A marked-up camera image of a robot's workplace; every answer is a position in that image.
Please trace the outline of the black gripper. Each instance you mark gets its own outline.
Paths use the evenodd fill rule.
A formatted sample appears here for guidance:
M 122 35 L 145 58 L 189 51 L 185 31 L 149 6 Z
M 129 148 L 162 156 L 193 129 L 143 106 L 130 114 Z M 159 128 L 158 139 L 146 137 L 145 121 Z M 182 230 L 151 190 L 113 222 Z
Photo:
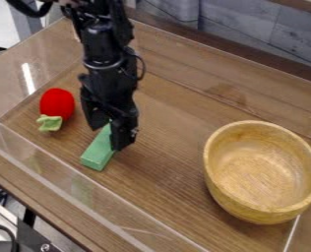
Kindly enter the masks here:
M 85 64 L 87 72 L 78 76 L 81 104 L 93 131 L 110 122 L 111 147 L 121 151 L 135 141 L 138 110 L 133 100 L 137 89 L 137 63 L 118 62 L 109 66 Z

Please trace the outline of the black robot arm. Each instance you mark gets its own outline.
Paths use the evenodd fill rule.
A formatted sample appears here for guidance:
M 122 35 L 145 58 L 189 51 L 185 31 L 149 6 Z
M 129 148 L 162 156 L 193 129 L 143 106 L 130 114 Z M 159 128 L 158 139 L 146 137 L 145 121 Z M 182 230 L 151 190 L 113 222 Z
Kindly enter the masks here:
M 81 0 L 64 8 L 83 46 L 79 75 L 81 103 L 90 127 L 111 129 L 110 144 L 115 151 L 135 141 L 138 109 L 133 100 L 145 65 L 129 46 L 133 24 L 121 0 Z

